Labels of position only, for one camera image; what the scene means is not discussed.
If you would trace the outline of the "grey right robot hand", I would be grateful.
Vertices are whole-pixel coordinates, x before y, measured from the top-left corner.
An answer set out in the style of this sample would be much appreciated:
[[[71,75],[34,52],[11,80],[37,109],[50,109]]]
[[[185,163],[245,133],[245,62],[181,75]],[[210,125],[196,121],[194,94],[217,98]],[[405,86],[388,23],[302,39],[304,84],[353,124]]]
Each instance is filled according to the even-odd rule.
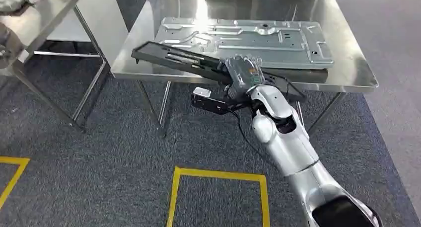
[[[223,58],[220,61],[226,66],[232,79],[232,83],[227,90],[228,97],[231,99],[239,100],[250,89],[266,82],[261,70],[261,58],[235,55]]]

